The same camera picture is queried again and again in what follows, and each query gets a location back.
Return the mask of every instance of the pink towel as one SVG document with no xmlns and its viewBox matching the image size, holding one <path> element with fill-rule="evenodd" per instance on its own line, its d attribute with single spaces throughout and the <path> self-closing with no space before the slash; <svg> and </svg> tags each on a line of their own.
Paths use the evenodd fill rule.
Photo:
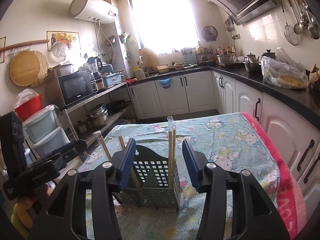
<svg viewBox="0 0 320 240">
<path fill-rule="evenodd" d="M 248 113 L 241 114 L 260 136 L 278 164 L 280 170 L 280 185 L 277 194 L 278 212 L 287 227 L 290 238 L 294 239 L 306 224 L 306 206 L 302 192 L 278 149 L 261 126 Z"/>
</svg>

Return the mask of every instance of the silver screw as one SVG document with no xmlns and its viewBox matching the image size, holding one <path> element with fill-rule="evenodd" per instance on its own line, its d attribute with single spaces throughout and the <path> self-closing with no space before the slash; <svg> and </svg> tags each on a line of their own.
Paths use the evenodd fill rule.
<svg viewBox="0 0 320 240">
<path fill-rule="evenodd" d="M 104 167 L 105 169 L 108 169 L 112 166 L 112 163 L 111 162 L 105 162 L 102 164 L 102 167 Z"/>
<path fill-rule="evenodd" d="M 214 169 L 216 167 L 216 164 L 215 163 L 207 163 L 207 167 L 209 169 Z"/>
<path fill-rule="evenodd" d="M 76 173 L 77 173 L 77 170 L 75 170 L 75 169 L 72 169 L 72 170 L 68 171 L 68 175 L 69 175 L 69 176 L 73 176 L 73 175 L 75 175 Z"/>
<path fill-rule="evenodd" d="M 241 173 L 242 173 L 242 175 L 244 175 L 244 176 L 250 176 L 250 171 L 248 171 L 248 170 L 243 170 L 243 171 L 241 171 Z"/>
</svg>

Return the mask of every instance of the wall outlet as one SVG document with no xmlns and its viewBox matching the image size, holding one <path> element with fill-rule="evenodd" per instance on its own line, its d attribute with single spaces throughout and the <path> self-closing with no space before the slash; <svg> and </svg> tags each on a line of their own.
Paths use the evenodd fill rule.
<svg viewBox="0 0 320 240">
<path fill-rule="evenodd" d="M 238 39 L 240 39 L 240 34 L 238 33 L 236 36 L 233 36 L 232 37 L 234 40 L 238 40 Z"/>
</svg>

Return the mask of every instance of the kitchen cabinet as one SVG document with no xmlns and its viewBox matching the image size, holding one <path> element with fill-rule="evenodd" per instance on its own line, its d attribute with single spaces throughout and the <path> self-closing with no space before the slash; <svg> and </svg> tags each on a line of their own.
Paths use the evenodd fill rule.
<svg viewBox="0 0 320 240">
<path fill-rule="evenodd" d="M 187 94 L 183 76 L 171 77 L 171 86 L 163 88 L 156 80 L 156 88 L 164 116 L 189 113 Z"/>
<path fill-rule="evenodd" d="M 211 71 L 183 75 L 190 113 L 215 109 Z"/>
<path fill-rule="evenodd" d="M 306 203 L 307 220 L 320 201 L 320 147 L 298 181 Z"/>
<path fill-rule="evenodd" d="M 262 113 L 262 93 L 249 87 L 237 80 L 236 84 L 236 112 L 246 112 L 256 119 L 258 123 L 261 120 Z"/>
<path fill-rule="evenodd" d="M 298 180 L 319 144 L 319 132 L 296 112 L 263 94 L 261 127 Z"/>
<path fill-rule="evenodd" d="M 216 108 L 219 114 L 223 114 L 223 104 L 224 104 L 224 97 L 223 97 L 223 88 L 221 87 L 221 74 L 211 71 L 212 72 L 212 81 L 213 81 L 213 88 L 214 88 L 214 97 L 216 102 Z"/>
<path fill-rule="evenodd" d="M 236 83 L 235 79 L 221 75 L 220 80 L 223 89 L 223 113 L 230 114 L 236 111 Z"/>
<path fill-rule="evenodd" d="M 155 81 L 131 86 L 130 93 L 139 119 L 163 116 Z"/>
</svg>

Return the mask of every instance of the blue gripper pad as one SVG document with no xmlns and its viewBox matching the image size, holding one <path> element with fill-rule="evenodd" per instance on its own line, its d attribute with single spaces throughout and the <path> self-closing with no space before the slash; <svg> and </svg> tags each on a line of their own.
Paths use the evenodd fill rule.
<svg viewBox="0 0 320 240">
<path fill-rule="evenodd" d="M 111 161 L 117 169 L 118 189 L 123 190 L 128 184 L 130 170 L 136 153 L 136 141 L 130 138 L 124 150 L 114 153 Z"/>
<path fill-rule="evenodd" d="M 199 191 L 201 187 L 200 178 L 202 176 L 202 169 L 204 165 L 208 162 L 205 155 L 201 152 L 195 152 L 188 140 L 183 140 L 182 142 L 182 154 L 188 173 L 191 179 L 192 186 Z"/>
</svg>

